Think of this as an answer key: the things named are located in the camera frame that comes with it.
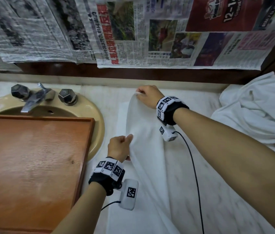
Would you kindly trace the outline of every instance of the countertop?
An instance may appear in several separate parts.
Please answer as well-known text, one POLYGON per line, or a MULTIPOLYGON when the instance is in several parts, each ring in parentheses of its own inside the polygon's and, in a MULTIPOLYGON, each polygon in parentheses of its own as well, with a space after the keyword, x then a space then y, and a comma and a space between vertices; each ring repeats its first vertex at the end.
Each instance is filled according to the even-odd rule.
MULTIPOLYGON (((37 88, 36 83, 22 83, 29 88, 37 88)), ((0 82, 0 97, 9 94, 16 82, 0 82)), ((87 163, 83 190, 87 187, 91 170, 101 158, 107 155, 109 139, 116 131, 118 106, 130 100, 135 88, 115 88, 108 86, 44 84, 50 88, 68 88, 80 93, 95 103, 105 122, 103 144, 95 157, 87 163)), ((165 95, 181 98, 190 109, 210 117, 221 105, 219 93, 193 90, 162 90, 165 95)), ((200 188, 205 233, 212 234, 252 234, 275 233, 275 229, 239 195, 237 195, 204 160, 194 145, 191 148, 200 188)), ((189 155, 166 158, 168 188, 172 221, 181 234, 201 234, 197 188, 189 155)), ((96 234, 106 232, 107 209, 102 211, 96 234)))

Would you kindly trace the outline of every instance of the faucet handle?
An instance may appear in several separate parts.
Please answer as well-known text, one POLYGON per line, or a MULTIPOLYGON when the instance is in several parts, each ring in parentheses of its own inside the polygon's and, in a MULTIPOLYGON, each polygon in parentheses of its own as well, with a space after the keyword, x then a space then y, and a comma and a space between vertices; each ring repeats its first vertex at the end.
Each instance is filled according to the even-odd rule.
POLYGON ((58 95, 62 103, 65 103, 67 106, 75 105, 78 101, 78 96, 71 89, 62 89, 58 95))
POLYGON ((30 97, 31 91, 28 87, 17 84, 11 87, 11 94, 13 97, 25 101, 30 97))
POLYGON ((46 90, 46 87, 44 87, 44 86, 43 86, 43 84, 38 83, 38 86, 39 86, 40 88, 42 88, 42 89, 46 90))

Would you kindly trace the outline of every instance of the wooden tray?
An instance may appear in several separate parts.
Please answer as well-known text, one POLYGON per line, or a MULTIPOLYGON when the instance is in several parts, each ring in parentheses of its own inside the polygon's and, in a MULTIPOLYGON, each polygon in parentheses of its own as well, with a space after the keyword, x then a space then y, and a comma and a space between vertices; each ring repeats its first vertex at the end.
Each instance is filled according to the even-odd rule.
POLYGON ((0 233, 50 233, 69 213, 94 123, 0 115, 0 233))

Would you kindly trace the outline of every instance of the forearm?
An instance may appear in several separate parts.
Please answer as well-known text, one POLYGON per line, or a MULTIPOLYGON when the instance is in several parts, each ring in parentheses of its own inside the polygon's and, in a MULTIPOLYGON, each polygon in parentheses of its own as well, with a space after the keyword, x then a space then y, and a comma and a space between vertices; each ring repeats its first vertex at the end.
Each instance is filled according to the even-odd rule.
POLYGON ((70 213, 52 232, 53 234, 90 234, 95 230, 106 197, 105 189, 91 182, 70 213))
POLYGON ((185 108, 173 119, 221 177, 275 227, 275 152, 185 108))

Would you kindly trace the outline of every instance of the black cable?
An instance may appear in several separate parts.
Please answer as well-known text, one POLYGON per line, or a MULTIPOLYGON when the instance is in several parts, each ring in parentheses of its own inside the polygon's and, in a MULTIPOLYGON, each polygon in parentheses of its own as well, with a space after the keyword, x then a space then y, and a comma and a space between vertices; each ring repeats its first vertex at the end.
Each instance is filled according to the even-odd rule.
POLYGON ((114 204, 114 203, 121 203, 121 201, 114 201, 114 202, 109 203, 108 205, 111 205, 111 204, 114 204))
MULTIPOLYGON (((192 159, 193 168, 194 168, 194 174, 195 174, 195 179, 196 179, 196 185, 197 185, 198 202, 199 202, 199 211, 200 211, 200 219, 201 219, 201 221, 202 221, 202 206, 201 206, 201 204, 200 204, 200 194, 199 194, 198 181, 197 181, 197 175, 196 175, 196 170, 195 170, 195 165, 194 165, 193 156, 192 156, 192 153, 191 153, 191 151, 190 151, 190 147, 188 146, 188 144, 187 144, 186 140, 184 139, 183 135, 181 135, 181 133, 178 132, 178 131, 172 132, 172 134, 174 134, 174 133, 178 133, 178 134, 183 138, 183 140, 184 140, 184 142, 186 143, 186 146, 187 146, 187 148, 188 148, 188 150, 189 150, 189 152, 190 152, 190 157, 191 157, 191 159, 192 159)), ((202 233, 205 234, 205 231, 204 231, 204 223, 203 223, 203 222, 202 222, 202 233)))

